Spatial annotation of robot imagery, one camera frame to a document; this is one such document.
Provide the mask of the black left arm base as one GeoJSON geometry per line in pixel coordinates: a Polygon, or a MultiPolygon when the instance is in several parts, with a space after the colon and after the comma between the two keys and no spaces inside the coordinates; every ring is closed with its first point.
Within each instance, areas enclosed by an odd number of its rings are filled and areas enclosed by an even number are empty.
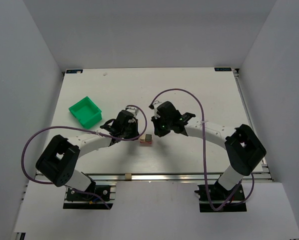
{"type": "Polygon", "coordinates": [[[87,193],[81,193],[66,186],[63,201],[65,210],[110,210],[116,198],[116,185],[105,181],[89,187],[87,193]]]}

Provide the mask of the wood cube with red square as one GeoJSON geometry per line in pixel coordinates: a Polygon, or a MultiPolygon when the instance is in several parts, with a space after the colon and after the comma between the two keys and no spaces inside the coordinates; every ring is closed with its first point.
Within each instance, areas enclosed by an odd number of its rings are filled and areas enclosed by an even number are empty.
{"type": "Polygon", "coordinates": [[[144,137],[144,136],[141,136],[141,137],[139,138],[139,141],[140,141],[140,142],[144,142],[144,141],[145,141],[145,137],[144,137]]]}

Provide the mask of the green plastic tray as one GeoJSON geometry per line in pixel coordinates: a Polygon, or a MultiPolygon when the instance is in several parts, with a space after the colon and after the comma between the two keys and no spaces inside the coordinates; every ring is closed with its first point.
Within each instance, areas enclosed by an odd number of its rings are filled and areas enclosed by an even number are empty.
{"type": "Polygon", "coordinates": [[[85,129],[92,128],[103,118],[102,110],[88,96],[69,107],[68,110],[85,129]]]}

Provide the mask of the dark olive cube block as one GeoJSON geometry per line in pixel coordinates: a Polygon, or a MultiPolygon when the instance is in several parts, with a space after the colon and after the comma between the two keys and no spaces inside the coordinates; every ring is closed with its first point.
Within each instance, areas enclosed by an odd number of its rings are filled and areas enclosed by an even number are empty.
{"type": "Polygon", "coordinates": [[[145,135],[145,142],[148,142],[148,143],[150,143],[150,142],[152,142],[152,135],[151,134],[146,134],[145,135]]]}

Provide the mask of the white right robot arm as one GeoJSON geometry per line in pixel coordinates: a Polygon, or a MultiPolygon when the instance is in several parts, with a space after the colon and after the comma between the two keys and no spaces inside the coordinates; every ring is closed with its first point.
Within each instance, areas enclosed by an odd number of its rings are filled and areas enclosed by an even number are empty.
{"type": "Polygon", "coordinates": [[[249,125],[226,127],[199,119],[195,114],[181,114],[170,101],[156,102],[151,121],[154,134],[164,137],[170,132],[186,137],[205,139],[227,152],[229,166],[215,182],[214,191],[227,193],[245,176],[249,176],[267,151],[249,125]]]}

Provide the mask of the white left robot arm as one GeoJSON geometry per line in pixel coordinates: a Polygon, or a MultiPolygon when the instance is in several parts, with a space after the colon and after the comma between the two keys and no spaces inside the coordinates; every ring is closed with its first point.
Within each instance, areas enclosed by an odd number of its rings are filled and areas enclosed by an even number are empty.
{"type": "Polygon", "coordinates": [[[36,162],[36,169],[56,187],[70,187],[79,191],[91,192],[93,180],[76,170],[80,157],[108,148],[120,139],[133,139],[139,136],[135,107],[121,110],[115,119],[108,120],[96,133],[86,133],[65,138],[55,135],[36,162]]]}

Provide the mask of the red wood block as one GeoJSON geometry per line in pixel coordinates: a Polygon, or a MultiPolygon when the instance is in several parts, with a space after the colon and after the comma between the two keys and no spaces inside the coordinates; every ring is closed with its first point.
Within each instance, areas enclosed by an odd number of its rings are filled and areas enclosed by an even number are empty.
{"type": "Polygon", "coordinates": [[[152,144],[152,141],[140,140],[139,142],[143,145],[151,145],[152,144]]]}

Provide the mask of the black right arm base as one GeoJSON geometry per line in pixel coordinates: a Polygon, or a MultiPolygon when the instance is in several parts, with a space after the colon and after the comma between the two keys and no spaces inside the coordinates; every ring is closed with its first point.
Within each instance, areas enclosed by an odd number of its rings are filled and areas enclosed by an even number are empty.
{"type": "MultiPolygon", "coordinates": [[[[227,193],[217,192],[213,184],[208,185],[208,190],[212,204],[215,208],[219,208],[221,204],[227,199],[227,197],[232,193],[228,191],[227,193]]],[[[246,196],[243,190],[243,186],[240,184],[235,194],[227,201],[226,205],[222,207],[219,211],[214,211],[208,201],[206,194],[205,185],[201,184],[197,186],[197,189],[194,191],[199,200],[199,211],[201,213],[239,213],[247,212],[246,203],[243,201],[246,196]]]]}

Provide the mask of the wood cylinder block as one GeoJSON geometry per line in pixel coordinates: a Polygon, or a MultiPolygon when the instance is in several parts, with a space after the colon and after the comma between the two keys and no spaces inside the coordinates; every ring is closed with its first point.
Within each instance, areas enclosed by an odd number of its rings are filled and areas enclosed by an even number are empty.
{"type": "Polygon", "coordinates": [[[126,173],[126,174],[124,175],[124,177],[125,177],[125,180],[126,180],[126,181],[131,181],[131,180],[132,180],[132,174],[131,174],[131,173],[126,173]]]}

